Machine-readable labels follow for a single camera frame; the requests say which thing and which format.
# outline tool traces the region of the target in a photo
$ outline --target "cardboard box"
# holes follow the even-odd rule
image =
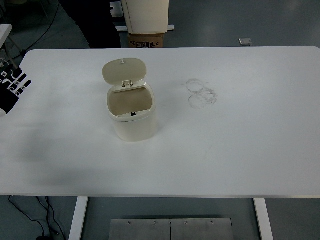
[[[131,49],[163,48],[164,33],[157,34],[130,34],[128,44]]]

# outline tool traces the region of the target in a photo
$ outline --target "bin lid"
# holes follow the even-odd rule
[[[136,83],[145,78],[147,68],[137,58],[122,58],[108,62],[102,69],[104,80],[111,85],[122,85],[123,81]]]

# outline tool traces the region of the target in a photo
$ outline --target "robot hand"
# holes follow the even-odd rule
[[[28,80],[21,86],[22,81],[27,77],[18,67],[12,74],[10,64],[2,73],[0,73],[0,117],[8,114],[19,100],[19,96],[31,84]]]

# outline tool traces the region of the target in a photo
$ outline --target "cream trash bin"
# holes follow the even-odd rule
[[[106,103],[117,135],[127,142],[151,138],[157,131],[154,92],[143,81],[146,65],[137,58],[108,62],[102,69],[104,80],[113,85]]]
[[[129,34],[165,34],[169,0],[121,0]]]

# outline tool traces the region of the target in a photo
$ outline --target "lid hinge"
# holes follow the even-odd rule
[[[132,83],[131,80],[122,81],[122,87],[123,87],[123,88],[127,88],[127,87],[131,88],[133,85],[134,85],[134,84]]]

